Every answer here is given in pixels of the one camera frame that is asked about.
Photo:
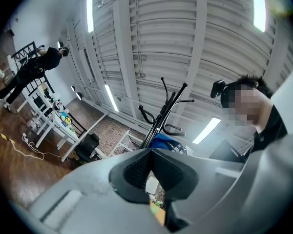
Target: vr headset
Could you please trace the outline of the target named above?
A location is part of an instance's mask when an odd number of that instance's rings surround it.
[[[220,97],[220,102],[223,108],[229,108],[229,102],[234,102],[234,90],[237,86],[236,82],[225,84],[224,80],[214,82],[211,89],[210,97]]]

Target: black chair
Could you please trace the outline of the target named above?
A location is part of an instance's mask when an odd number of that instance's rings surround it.
[[[83,142],[81,142],[76,148],[75,152],[79,157],[78,162],[92,162],[98,159],[101,159],[97,154],[90,158],[91,153],[99,145],[99,137],[95,134],[86,135]]]

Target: white cable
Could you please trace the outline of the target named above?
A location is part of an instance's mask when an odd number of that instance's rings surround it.
[[[28,145],[28,147],[29,147],[32,151],[34,151],[34,152],[36,152],[36,153],[38,153],[38,154],[42,154],[42,156],[43,156],[42,158],[39,158],[39,157],[34,157],[34,156],[32,156],[32,155],[26,155],[26,154],[22,153],[20,150],[17,150],[17,149],[15,148],[15,145],[12,143],[13,148],[15,149],[15,151],[21,153],[21,154],[24,155],[25,157],[30,156],[30,157],[33,157],[33,158],[37,158],[37,159],[41,159],[41,160],[43,160],[45,154],[51,154],[51,155],[53,155],[53,156],[56,156],[56,157],[59,157],[59,158],[63,158],[63,157],[61,157],[61,156],[57,156],[57,155],[52,154],[52,153],[42,153],[42,152],[40,152],[39,150],[33,148],[33,145],[35,145],[35,143],[34,143],[34,142],[29,142],[29,143],[28,143],[28,139],[27,139],[26,136],[22,136],[22,140]]]

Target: black pants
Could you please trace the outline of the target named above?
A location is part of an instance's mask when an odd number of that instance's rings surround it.
[[[30,81],[19,84],[15,76],[5,88],[0,90],[0,99],[6,97],[12,91],[12,89],[15,88],[13,93],[8,97],[8,99],[6,99],[6,102],[11,104],[16,99],[16,97],[19,96],[23,88],[26,87],[29,83]]]

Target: man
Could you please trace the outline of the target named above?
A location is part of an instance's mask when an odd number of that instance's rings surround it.
[[[219,95],[223,108],[233,110],[238,118],[256,128],[254,146],[250,152],[263,150],[287,134],[271,100],[273,92],[262,77],[246,75],[227,85],[219,80],[214,83],[210,96],[215,98]]]
[[[10,83],[0,90],[0,102],[5,98],[14,88],[12,94],[6,99],[4,107],[10,111],[10,105],[15,98],[22,92],[30,82],[35,79],[42,78],[46,70],[51,70],[57,67],[62,57],[66,57],[69,53],[67,47],[60,49],[48,48],[39,49],[38,53],[41,55],[37,58],[29,59],[28,62],[23,65],[17,72],[16,76],[10,81]]]

